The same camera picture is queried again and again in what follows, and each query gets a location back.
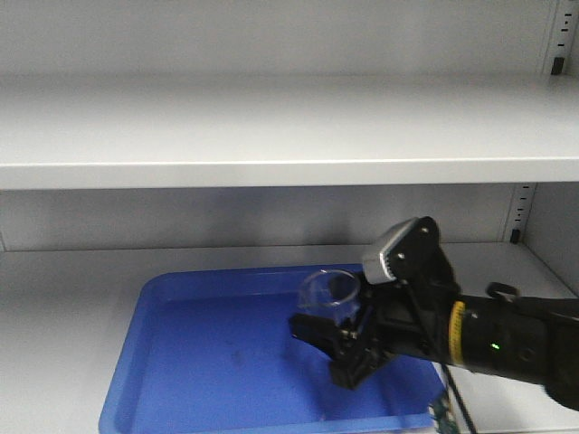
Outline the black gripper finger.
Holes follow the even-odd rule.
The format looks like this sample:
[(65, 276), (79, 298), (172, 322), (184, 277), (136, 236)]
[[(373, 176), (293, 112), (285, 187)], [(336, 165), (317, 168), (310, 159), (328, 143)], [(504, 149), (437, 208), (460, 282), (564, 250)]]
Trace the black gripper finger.
[(344, 356), (342, 329), (333, 320), (306, 314), (295, 314), (289, 319), (291, 335), (326, 354), (331, 360)]
[(346, 329), (371, 330), (375, 326), (375, 291), (363, 288), (356, 296), (355, 308), (346, 320)]

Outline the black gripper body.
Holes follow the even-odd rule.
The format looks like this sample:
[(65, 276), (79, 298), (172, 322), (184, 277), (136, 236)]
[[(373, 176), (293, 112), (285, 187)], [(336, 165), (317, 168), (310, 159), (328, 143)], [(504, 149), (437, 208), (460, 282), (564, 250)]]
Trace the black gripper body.
[(365, 249), (361, 264), (362, 289), (375, 291), (375, 326), (356, 330), (344, 356), (330, 363), (332, 382), (354, 390), (398, 355), (449, 363), (449, 317), (460, 289), (437, 222), (396, 224)]

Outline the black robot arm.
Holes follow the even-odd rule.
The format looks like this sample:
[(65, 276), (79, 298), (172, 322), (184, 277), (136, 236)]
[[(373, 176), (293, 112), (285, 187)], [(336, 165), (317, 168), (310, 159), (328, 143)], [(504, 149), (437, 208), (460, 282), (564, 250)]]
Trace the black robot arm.
[(462, 293), (431, 217), (389, 229), (365, 251), (356, 311), (344, 320), (296, 314), (291, 333), (327, 354), (334, 384), (355, 389), (399, 355), (543, 386), (578, 406), (578, 302), (523, 297), (493, 282)]

